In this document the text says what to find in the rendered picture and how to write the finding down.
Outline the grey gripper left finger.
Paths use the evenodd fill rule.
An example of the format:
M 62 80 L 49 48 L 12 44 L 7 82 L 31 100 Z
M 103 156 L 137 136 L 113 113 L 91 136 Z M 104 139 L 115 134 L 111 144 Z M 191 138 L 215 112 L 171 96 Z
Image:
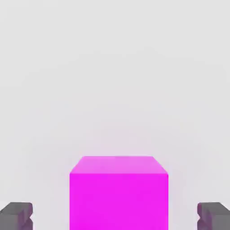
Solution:
M 0 230 L 33 230 L 32 203 L 10 202 L 0 211 Z

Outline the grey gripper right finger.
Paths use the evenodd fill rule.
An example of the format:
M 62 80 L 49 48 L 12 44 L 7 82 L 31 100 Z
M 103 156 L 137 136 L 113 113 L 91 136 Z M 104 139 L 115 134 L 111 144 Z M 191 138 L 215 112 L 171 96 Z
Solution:
M 198 203 L 197 230 L 230 230 L 230 210 L 220 202 Z

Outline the small magenta cube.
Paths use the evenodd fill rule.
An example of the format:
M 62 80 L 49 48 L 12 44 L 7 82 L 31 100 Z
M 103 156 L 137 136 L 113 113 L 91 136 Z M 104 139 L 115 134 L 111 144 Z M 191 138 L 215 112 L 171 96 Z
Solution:
M 168 230 L 168 173 L 152 156 L 82 157 L 69 210 L 69 230 Z

